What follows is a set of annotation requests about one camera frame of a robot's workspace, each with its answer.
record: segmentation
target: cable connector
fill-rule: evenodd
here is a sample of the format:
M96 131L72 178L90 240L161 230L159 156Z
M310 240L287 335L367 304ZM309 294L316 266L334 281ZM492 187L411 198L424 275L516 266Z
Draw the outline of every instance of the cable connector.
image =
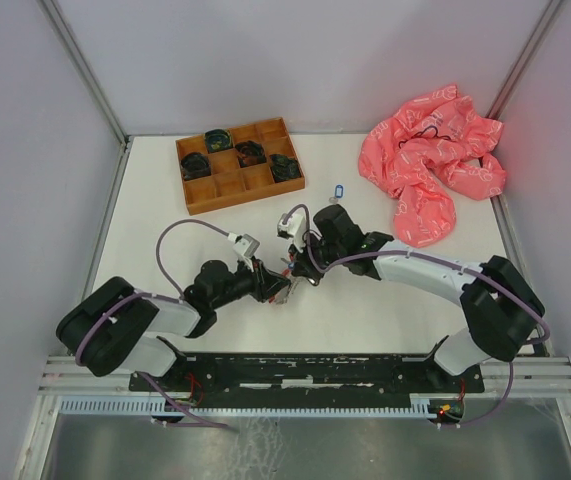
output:
M293 213L289 218L285 213L276 226L276 234L281 238L291 239L292 245L301 253L305 250L306 231L307 219L302 213Z
M256 253L256 250L258 250L260 242L250 235L238 235L232 232L229 233L227 239L234 244L234 253L236 253L239 260L244 262L253 272L254 263L252 262L252 257Z

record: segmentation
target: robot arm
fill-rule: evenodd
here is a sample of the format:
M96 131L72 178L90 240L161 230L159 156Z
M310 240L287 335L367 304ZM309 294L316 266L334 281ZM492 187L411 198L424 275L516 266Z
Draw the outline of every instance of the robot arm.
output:
M165 336L200 337L216 323L216 309L247 295L263 303L290 285L289 279L254 256L257 240L249 235L230 237L239 257L235 272L220 260L205 262L180 301L136 293L123 278L113 277L63 318L56 336L76 354L90 330L120 303L86 343L82 364L97 377L116 368L163 376L177 354Z
M314 223L320 238L307 234L307 221L302 214L284 215L278 224L278 235L292 240L292 276L318 285L324 270L342 261L355 275L406 283L463 309L467 328L446 337L432 352L433 361L450 375L460 375L490 357L513 360L536 328L536 321L528 312L481 278L489 277L540 316L544 313L534 292L505 258L494 256L481 264L427 256L390 235L363 233L340 205L320 210ZM381 256L376 256L376 252L381 252Z

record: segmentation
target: pink bag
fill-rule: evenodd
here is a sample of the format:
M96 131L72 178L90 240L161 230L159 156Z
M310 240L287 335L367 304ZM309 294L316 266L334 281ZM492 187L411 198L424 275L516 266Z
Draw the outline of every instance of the pink bag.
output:
M501 122L478 116L470 96L448 85L407 102L370 132L358 171L399 199L394 225L400 240L424 247L454 228L454 202L431 172L475 200L502 193L505 171L488 153L502 129ZM479 157L481 167L466 163Z

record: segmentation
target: white wall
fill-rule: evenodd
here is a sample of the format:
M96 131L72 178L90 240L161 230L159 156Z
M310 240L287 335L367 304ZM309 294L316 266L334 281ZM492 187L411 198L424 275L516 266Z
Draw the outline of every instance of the white wall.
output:
M546 0L59 0L130 134L364 131L450 82L487 111Z
M503 120L510 215L556 352L571 357L571 2Z
M33 0L0 0L0 479L87 275L118 144Z

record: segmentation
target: wooden tray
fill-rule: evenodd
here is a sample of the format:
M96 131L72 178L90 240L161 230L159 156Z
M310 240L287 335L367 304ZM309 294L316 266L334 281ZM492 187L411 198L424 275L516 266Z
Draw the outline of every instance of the wooden tray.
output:
M216 153L207 153L204 135L176 141L179 163L185 155L200 152L208 157L212 169L211 175L195 180L185 181L181 175L185 204L190 215L305 188L305 175L300 161L300 178L276 183L270 170L271 155L275 153L299 160L282 118L228 128L227 131L232 135L232 148ZM241 168L234 146L248 140L263 146L267 163Z

